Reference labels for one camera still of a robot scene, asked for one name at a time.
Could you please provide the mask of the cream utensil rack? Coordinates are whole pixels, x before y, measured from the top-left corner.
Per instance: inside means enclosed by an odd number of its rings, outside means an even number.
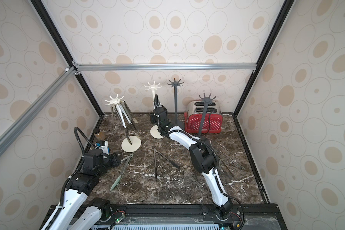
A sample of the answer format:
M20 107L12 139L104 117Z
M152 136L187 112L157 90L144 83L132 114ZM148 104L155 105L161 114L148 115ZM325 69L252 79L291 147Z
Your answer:
M122 141L121 148L125 152L135 152L141 147L141 139L136 127L135 117L123 96L119 97L117 94L116 97L111 95L109 97L110 99L104 100L107 102L106 106L111 107L112 115L117 115L125 131L126 138Z
M147 90L150 90L152 92L152 99L154 100L155 98L155 91L157 91L159 88L161 88L160 83L156 84L156 82L154 82L153 84L148 83L148 86L145 85L145 87L147 88ZM151 123L153 124L153 127L150 130L150 134L155 138L155 139L162 139L163 136L160 135L160 131L159 131L159 122L157 121L157 117L154 115L154 113L151 111L149 112L149 118Z

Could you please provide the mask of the mint green silicone tongs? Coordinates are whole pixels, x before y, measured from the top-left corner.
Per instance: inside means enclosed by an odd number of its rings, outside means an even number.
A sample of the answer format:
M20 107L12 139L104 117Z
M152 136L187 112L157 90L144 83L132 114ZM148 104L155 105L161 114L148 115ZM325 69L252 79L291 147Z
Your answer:
M115 180L115 182L111 186L111 188L110 188L111 191L114 190L117 187L117 185L119 184L119 182L120 182L120 180L121 180L121 178L122 178L122 176L123 176L123 174L124 174L124 172L126 170L126 167L128 166L129 161L131 160L133 155L134 154L130 154L129 156L127 156L127 157L125 157L125 158L123 158L121 160L121 163L124 163L124 165L121 167L121 171L120 171L120 174L119 174L118 178Z

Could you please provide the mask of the white handled steel tongs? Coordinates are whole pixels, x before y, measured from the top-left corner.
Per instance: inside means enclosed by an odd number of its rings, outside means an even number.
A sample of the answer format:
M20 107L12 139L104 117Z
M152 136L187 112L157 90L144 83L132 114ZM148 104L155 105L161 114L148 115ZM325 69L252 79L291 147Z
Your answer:
M132 145L132 141L131 141L131 139L129 137L128 128L127 128L126 123L124 121L124 116L123 116L124 109L122 108L122 106L120 104L116 104L115 108L116 108L116 111L117 111L117 115L118 115L118 117L120 119L120 122L121 122L121 124L122 124L122 126L124 128L124 131L125 131L125 134L126 134L126 139L128 140L128 143L130 145Z

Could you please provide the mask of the slim steel tongs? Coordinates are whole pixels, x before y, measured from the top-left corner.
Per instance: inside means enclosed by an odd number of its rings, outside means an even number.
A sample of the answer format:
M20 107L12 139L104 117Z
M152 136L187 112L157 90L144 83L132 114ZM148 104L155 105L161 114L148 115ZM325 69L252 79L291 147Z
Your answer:
M112 124L113 124L113 126L115 127L115 125L116 125L116 122L115 122L115 117L114 117L114 105L111 105L110 106L110 108L111 108L111 117L112 117Z

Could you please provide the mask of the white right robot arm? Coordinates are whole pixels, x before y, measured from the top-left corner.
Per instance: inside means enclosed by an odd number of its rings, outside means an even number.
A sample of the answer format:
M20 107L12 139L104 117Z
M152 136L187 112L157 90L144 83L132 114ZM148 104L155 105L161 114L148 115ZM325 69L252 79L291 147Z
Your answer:
M206 138L193 136L170 122L163 105L156 105L149 115L151 123L158 126L161 136L174 140L189 150L194 169L204 176L209 186L216 216L220 220L228 219L233 201L239 205L241 202L226 193L218 173L219 160L210 142Z

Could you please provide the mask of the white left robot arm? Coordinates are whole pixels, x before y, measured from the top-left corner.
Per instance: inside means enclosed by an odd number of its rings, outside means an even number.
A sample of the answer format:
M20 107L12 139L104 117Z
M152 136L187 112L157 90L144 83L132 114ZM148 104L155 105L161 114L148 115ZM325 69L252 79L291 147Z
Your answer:
M108 151L107 146L103 149L93 145L91 150L86 151L79 135L82 135L89 144L91 141L78 127L74 128L74 134L81 148L82 157L75 172L63 184L59 204L43 225L43 230L67 230L78 209L95 186L99 184L100 177L105 175L109 169L118 167L122 162L117 153ZM96 222L108 220L112 216L111 211L109 200L95 198L71 228L88 230Z

